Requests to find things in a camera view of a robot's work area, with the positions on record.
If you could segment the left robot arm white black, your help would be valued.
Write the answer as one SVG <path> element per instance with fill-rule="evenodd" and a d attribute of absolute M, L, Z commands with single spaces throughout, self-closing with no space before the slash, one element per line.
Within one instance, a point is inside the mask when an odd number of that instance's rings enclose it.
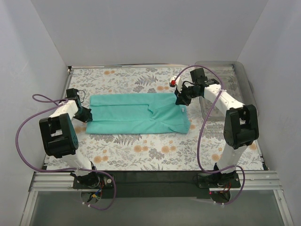
<path fill-rule="evenodd" d="M 79 141 L 72 124 L 72 119 L 87 123 L 92 121 L 91 109 L 81 105 L 79 90 L 66 91 L 68 102 L 49 117 L 39 121 L 41 137 L 45 152 L 68 164 L 73 168 L 71 175 L 81 184 L 89 188 L 96 188 L 100 177 L 94 172 L 95 166 L 78 151 Z"/>

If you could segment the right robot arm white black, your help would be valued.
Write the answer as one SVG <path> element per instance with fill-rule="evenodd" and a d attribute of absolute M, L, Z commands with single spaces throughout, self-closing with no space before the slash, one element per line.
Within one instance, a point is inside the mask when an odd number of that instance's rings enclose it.
<path fill-rule="evenodd" d="M 201 169 L 201 178 L 207 185 L 229 186 L 237 179 L 236 169 L 243 152 L 259 137 L 257 109 L 228 94 L 218 75 L 209 79 L 205 75 L 206 67 L 193 65 L 191 68 L 189 86 L 180 75 L 172 77 L 169 85 L 175 88 L 176 105 L 188 106 L 192 99 L 202 97 L 224 115 L 223 136 L 226 144 L 222 156 L 213 170 Z"/>

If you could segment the teal green t-shirt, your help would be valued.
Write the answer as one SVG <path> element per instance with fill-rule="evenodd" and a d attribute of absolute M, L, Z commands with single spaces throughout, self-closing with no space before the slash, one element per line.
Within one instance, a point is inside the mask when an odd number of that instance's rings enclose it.
<path fill-rule="evenodd" d="M 186 106 L 173 93 L 92 95 L 88 134 L 187 134 Z"/>

